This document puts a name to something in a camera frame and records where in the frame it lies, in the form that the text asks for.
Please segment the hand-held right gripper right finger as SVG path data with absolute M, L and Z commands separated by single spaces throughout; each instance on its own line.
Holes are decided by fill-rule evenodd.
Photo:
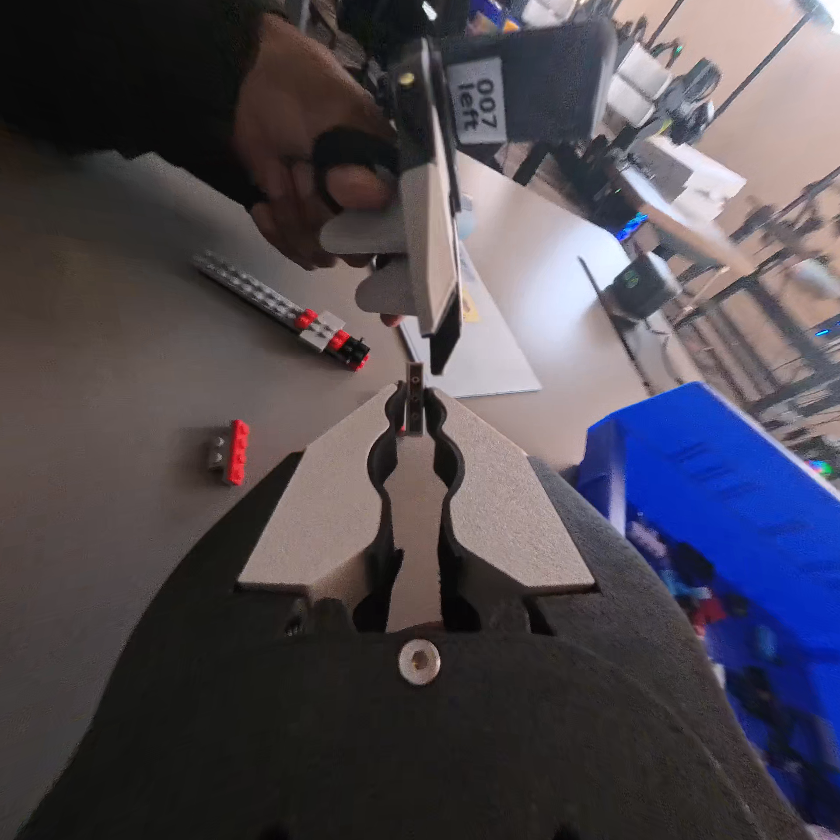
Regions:
M 444 563 L 461 597 L 588 592 L 595 578 L 529 462 L 453 397 L 425 395 L 434 472 L 446 487 Z

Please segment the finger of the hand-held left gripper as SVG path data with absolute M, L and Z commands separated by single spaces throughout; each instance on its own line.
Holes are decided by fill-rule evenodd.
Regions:
M 459 280 L 450 183 L 436 163 L 425 163 L 405 170 L 399 187 L 414 314 L 428 337 L 443 322 Z
M 430 350 L 430 371 L 442 375 L 455 350 L 463 329 L 463 283 L 460 254 L 459 223 L 466 219 L 466 195 L 458 196 L 459 209 L 452 213 L 455 258 L 455 288 L 449 300 L 445 315 L 436 332 L 428 339 Z

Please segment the small grey plate piece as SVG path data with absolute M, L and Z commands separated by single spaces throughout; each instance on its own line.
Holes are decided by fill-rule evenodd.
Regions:
M 403 433 L 405 436 L 425 435 L 425 369 L 420 361 L 406 364 L 406 401 Z

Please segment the grey red brick assembly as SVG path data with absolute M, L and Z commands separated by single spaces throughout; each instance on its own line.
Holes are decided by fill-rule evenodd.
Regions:
M 206 444 L 206 469 L 229 487 L 241 487 L 248 462 L 250 427 L 236 418 L 218 428 Z

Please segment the long grey studded plate assembly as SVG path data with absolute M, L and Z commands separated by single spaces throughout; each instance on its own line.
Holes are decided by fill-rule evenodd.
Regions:
M 281 326 L 316 354 L 357 372 L 370 358 L 370 347 L 345 328 L 345 321 L 329 311 L 298 305 L 273 287 L 239 270 L 211 252 L 195 255 L 193 267 L 205 278 Z

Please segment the blue storage bin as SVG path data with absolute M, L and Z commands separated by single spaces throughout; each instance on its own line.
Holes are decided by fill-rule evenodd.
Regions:
M 642 514 L 788 627 L 838 740 L 839 506 L 824 479 L 837 473 L 694 382 L 591 426 L 574 485 L 624 537 Z

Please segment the person's left forearm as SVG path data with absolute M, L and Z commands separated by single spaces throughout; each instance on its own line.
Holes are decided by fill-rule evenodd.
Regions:
M 2 127 L 70 155 L 157 154 L 249 210 L 233 149 L 260 1 L 2 1 Z

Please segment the brown desk with black legs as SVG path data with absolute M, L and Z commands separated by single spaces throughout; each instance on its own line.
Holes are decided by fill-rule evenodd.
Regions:
M 673 250 L 693 258 L 698 269 L 688 269 L 686 282 L 707 271 L 717 275 L 731 273 L 733 279 L 716 295 L 704 298 L 697 292 L 688 308 L 675 322 L 674 329 L 688 326 L 721 310 L 726 300 L 741 292 L 748 293 L 763 311 L 764 317 L 796 348 L 800 361 L 811 374 L 782 385 L 775 383 L 773 392 L 761 397 L 751 412 L 761 413 L 772 406 L 792 401 L 803 394 L 824 392 L 821 400 L 805 405 L 807 416 L 838 410 L 838 362 L 831 357 L 831 344 L 819 343 L 814 333 L 807 338 L 792 315 L 761 285 L 761 277 L 773 268 L 784 271 L 786 279 L 816 300 L 838 300 L 838 269 L 823 255 L 805 246 L 805 239 L 826 223 L 817 215 L 816 202 L 829 190 L 838 192 L 835 169 L 817 182 L 804 187 L 792 202 L 781 209 L 769 205 L 753 205 L 743 225 L 732 236 L 711 223 L 699 222 L 669 207 L 660 207 L 649 199 L 656 190 L 633 167 L 612 168 L 618 190 L 640 214 L 657 228 L 666 231 L 678 246 Z

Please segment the grey desk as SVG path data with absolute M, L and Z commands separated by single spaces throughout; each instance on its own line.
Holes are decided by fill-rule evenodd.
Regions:
M 63 770 L 154 595 L 289 453 L 403 377 L 364 277 L 307 272 L 161 160 L 2 137 L 2 838 Z M 353 372 L 202 276 L 211 252 L 370 347 Z M 207 441 L 249 425 L 240 487 Z

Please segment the person's left hand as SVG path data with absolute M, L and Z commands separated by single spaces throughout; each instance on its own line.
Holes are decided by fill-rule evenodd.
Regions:
M 382 111 L 330 51 L 279 15 L 264 15 L 255 61 L 238 91 L 234 149 L 267 198 L 249 212 L 258 231 L 305 270 L 340 259 L 320 245 L 332 213 L 312 168 L 315 140 L 336 128 L 394 144 Z

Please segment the pale blue instruction booklet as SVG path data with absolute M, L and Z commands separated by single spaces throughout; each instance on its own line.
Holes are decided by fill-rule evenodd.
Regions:
M 464 399 L 539 392 L 533 372 L 506 320 L 466 248 L 475 226 L 471 199 L 458 216 L 463 326 L 460 338 L 441 375 L 431 374 L 430 340 L 421 336 L 415 318 L 405 318 L 399 331 L 409 359 L 422 362 L 427 387 Z

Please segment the white black robot rig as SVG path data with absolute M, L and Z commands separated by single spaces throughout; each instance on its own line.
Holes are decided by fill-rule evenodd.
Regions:
M 715 115 L 711 96 L 721 80 L 718 66 L 703 58 L 677 76 L 659 61 L 664 51 L 664 45 L 649 51 L 634 43 L 616 65 L 607 109 L 623 119 L 613 145 L 624 152 L 661 133 L 674 145 L 694 144 Z

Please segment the white flat boxes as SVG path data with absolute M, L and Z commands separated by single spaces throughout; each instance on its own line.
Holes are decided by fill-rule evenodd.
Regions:
M 636 143 L 630 156 L 648 173 L 669 200 L 682 193 L 697 193 L 725 203 L 738 195 L 747 179 L 687 143 L 674 143 L 657 134 Z

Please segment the pile of mixed toy bricks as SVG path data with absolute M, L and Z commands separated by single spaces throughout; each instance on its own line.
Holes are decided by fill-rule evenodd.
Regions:
M 838 740 L 799 639 L 642 514 L 626 537 L 679 604 L 759 761 L 817 838 L 838 838 Z

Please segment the black box device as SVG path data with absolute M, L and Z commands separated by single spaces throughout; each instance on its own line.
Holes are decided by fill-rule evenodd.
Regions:
M 638 255 L 606 289 L 614 311 L 631 322 L 641 322 L 674 300 L 681 285 L 668 263 L 654 252 Z

